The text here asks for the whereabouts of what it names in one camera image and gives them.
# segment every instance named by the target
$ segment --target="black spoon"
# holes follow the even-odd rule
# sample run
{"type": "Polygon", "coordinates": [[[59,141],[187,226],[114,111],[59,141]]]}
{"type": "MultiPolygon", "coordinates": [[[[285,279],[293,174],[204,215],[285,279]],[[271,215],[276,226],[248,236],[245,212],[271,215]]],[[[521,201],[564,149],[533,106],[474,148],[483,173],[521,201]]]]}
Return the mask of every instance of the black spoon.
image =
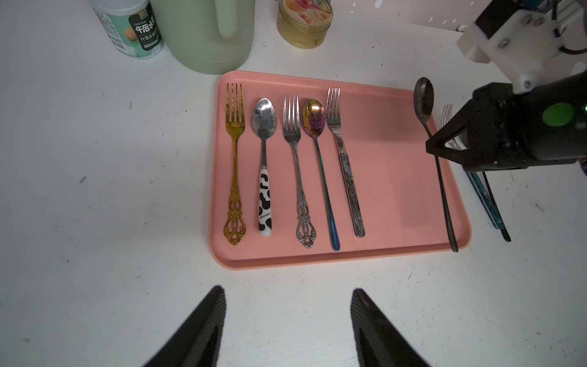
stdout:
{"type": "MultiPolygon", "coordinates": [[[[428,137],[432,137],[432,133],[426,125],[426,122],[432,114],[432,107],[434,106],[434,88],[428,78],[420,78],[414,88],[414,110],[416,116],[426,129],[428,137]]],[[[440,161],[437,156],[436,170],[438,171],[438,182],[440,183],[440,194],[442,196],[442,206],[444,209],[444,221],[446,222],[446,232],[448,234],[448,243],[454,252],[458,252],[457,239],[454,236],[453,221],[450,219],[450,211],[448,210],[448,201],[446,200],[446,192],[444,191],[444,181],[442,179],[442,171],[440,170],[440,161]]]]}

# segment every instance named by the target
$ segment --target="tin lid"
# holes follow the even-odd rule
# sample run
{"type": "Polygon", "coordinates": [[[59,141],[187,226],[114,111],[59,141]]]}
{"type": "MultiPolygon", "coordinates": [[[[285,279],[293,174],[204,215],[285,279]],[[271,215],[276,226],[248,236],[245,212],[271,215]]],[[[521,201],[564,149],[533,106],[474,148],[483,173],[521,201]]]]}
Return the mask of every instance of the tin lid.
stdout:
{"type": "Polygon", "coordinates": [[[281,16],[294,28],[307,33],[323,32],[332,22],[327,0],[279,0],[281,16]]]}

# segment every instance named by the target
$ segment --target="black and white spoon handle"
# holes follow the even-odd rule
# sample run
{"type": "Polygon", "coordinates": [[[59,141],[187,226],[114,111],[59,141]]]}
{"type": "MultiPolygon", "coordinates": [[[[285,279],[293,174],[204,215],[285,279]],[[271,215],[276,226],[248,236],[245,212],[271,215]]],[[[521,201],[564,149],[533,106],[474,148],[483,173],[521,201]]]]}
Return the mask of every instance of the black and white spoon handle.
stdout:
{"type": "Polygon", "coordinates": [[[271,197],[269,196],[269,171],[261,167],[259,180],[259,232],[263,237],[271,234],[271,197]]]}

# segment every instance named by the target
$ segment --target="plastic tray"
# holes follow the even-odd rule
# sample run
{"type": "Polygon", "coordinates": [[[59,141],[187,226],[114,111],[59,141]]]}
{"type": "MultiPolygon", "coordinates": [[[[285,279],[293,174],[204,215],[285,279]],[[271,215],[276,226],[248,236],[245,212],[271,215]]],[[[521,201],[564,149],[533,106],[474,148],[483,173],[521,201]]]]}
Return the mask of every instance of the plastic tray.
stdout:
{"type": "MultiPolygon", "coordinates": [[[[413,92],[385,87],[251,72],[230,72],[218,81],[212,159],[208,244],[212,256],[232,269],[269,267],[386,257],[450,250],[434,157],[426,153],[426,131],[413,110],[413,92]],[[224,237],[232,180],[232,140],[225,129],[227,83],[244,91],[247,126],[238,142],[239,188],[245,237],[237,246],[224,237]],[[352,166],[366,235],[355,237],[334,136],[326,127],[318,142],[340,238],[330,247],[318,157],[312,139],[302,131],[299,160],[306,199],[317,237],[307,249],[295,237],[297,196],[294,156],[284,140],[284,95],[299,95],[300,109],[309,98],[326,102],[328,87],[341,87],[342,136],[352,166]],[[261,139],[251,128],[257,102],[268,98],[278,128],[267,140],[273,229],[258,230],[261,139]]],[[[448,203],[459,248],[471,240],[471,224],[447,161],[441,159],[448,203]]]]}

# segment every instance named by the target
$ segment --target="tray rim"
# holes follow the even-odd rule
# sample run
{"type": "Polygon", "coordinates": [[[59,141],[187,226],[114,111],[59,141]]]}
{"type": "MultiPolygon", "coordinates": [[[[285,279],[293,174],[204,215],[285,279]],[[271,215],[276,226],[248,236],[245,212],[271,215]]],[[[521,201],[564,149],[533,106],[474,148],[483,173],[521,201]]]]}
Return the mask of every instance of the tray rim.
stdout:
{"type": "MultiPolygon", "coordinates": [[[[257,73],[257,72],[249,72],[249,71],[244,71],[244,70],[233,70],[230,72],[227,72],[225,74],[223,74],[222,76],[220,76],[220,78],[218,79],[218,81],[216,82],[216,88],[214,91],[214,99],[215,99],[215,105],[214,105],[214,133],[212,135],[212,163],[211,163],[211,177],[210,177],[210,205],[208,208],[208,250],[210,252],[210,255],[212,256],[212,258],[214,260],[216,260],[216,262],[229,270],[251,270],[251,269],[261,269],[261,268],[275,268],[275,267],[288,267],[288,266],[298,266],[298,265],[309,265],[309,264],[323,264],[323,263],[330,263],[330,262],[341,262],[341,261],[353,261],[353,260],[366,260],[366,259],[374,259],[374,258],[387,258],[387,257],[396,257],[396,256],[403,256],[403,255],[421,255],[421,254],[430,254],[433,252],[446,252],[446,251],[450,251],[450,245],[448,242],[446,242],[447,248],[436,248],[440,243],[436,243],[436,244],[427,244],[427,245],[418,245],[418,246],[409,246],[409,247],[393,247],[393,248],[382,248],[382,249],[377,249],[377,250],[361,250],[361,251],[349,251],[349,252],[338,252],[337,254],[337,258],[332,258],[332,254],[313,254],[313,258],[312,260],[307,260],[307,261],[284,261],[288,258],[306,258],[306,255],[297,255],[297,256],[291,256],[291,257],[275,257],[275,258],[267,258],[267,259],[256,259],[257,261],[260,262],[265,262],[266,264],[259,264],[259,265],[245,265],[245,266],[233,266],[230,264],[227,264],[226,262],[223,262],[222,260],[220,260],[220,258],[216,255],[216,253],[214,252],[214,246],[212,246],[212,193],[214,191],[214,157],[215,157],[215,149],[216,149],[216,124],[217,124],[217,112],[218,112],[218,99],[216,98],[218,95],[218,91],[220,88],[220,84],[222,82],[222,84],[224,84],[224,80],[226,78],[230,78],[232,75],[257,75],[257,74],[262,74],[262,75],[270,75],[270,76],[277,76],[277,77],[281,77],[281,78],[294,78],[294,79],[300,79],[300,80],[319,80],[319,81],[326,81],[326,82],[333,82],[333,83],[344,83],[344,84],[350,84],[350,85],[358,85],[358,86],[371,86],[371,87],[376,87],[376,88],[384,88],[384,89],[394,89],[394,90],[398,90],[398,91],[407,91],[407,92],[411,92],[410,90],[407,89],[399,89],[399,88],[392,88],[392,87],[384,87],[384,86],[372,86],[372,85],[367,85],[367,84],[359,84],[359,83],[348,83],[348,82],[341,82],[340,80],[328,80],[328,79],[315,79],[315,78],[305,78],[305,77],[300,77],[300,76],[291,76],[291,75],[279,75],[279,74],[270,74],[270,73],[257,73]],[[413,251],[413,249],[415,248],[419,248],[420,250],[418,251],[413,251]]],[[[429,121],[432,121],[434,119],[433,116],[431,116],[429,121]]],[[[430,124],[430,122],[428,123],[430,130],[433,132],[436,132],[436,124],[430,124]]],[[[443,177],[446,177],[446,175],[448,174],[448,176],[451,177],[452,180],[455,181],[455,186],[458,192],[458,202],[457,204],[462,205],[462,207],[464,208],[464,214],[465,214],[465,227],[467,229],[465,238],[466,241],[463,245],[459,245],[458,249],[459,251],[467,248],[470,244],[471,244],[471,240],[473,239],[473,228],[471,226],[471,220],[469,219],[469,215],[467,213],[467,209],[465,208],[464,202],[463,202],[463,197],[460,193],[460,190],[458,188],[458,184],[456,182],[456,179],[454,178],[454,173],[453,173],[453,169],[450,166],[450,163],[446,160],[446,159],[440,159],[440,166],[441,166],[441,170],[443,171],[443,177]]],[[[230,263],[233,262],[246,262],[246,261],[252,261],[255,259],[247,259],[247,260],[231,260],[230,263]]]]}

